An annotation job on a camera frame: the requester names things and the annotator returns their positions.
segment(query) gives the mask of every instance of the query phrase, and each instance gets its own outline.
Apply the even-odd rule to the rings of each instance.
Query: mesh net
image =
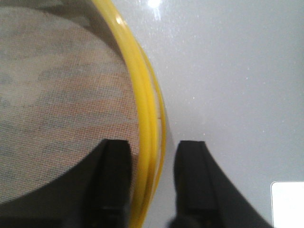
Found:
[[[102,23],[94,28],[79,10],[55,0],[41,9],[4,5],[0,203],[62,175],[103,138],[129,141],[135,176],[137,110],[108,28]]]

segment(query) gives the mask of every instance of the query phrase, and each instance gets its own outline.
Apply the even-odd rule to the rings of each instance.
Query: gray surface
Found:
[[[182,139],[206,141],[271,223],[271,183],[304,180],[304,1],[114,3],[153,64],[172,134],[145,227],[174,214]]]

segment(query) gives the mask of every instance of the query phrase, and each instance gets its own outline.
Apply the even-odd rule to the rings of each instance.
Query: yellow plastic rim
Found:
[[[113,33],[133,85],[140,143],[129,227],[140,228],[156,191],[164,160],[166,132],[162,95],[147,56],[113,3],[110,0],[92,2]]]

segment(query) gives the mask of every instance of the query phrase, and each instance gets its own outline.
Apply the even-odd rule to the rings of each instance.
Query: mesh screen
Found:
[[[132,85],[108,28],[59,1],[42,7],[0,6],[0,203],[62,175],[103,138],[128,140],[137,163]]]

